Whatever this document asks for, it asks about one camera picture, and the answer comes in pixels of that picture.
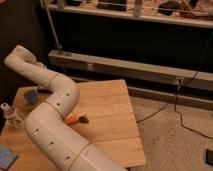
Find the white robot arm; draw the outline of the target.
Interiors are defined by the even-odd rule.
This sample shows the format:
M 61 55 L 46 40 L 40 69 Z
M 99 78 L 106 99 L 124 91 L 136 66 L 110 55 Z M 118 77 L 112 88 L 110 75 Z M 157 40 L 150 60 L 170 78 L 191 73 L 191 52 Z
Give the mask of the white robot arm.
M 21 45 L 12 50 L 4 63 L 11 70 L 51 92 L 48 98 L 28 114 L 25 130 L 61 171 L 127 171 L 64 123 L 80 97 L 79 88 L 71 78 L 43 67 Z

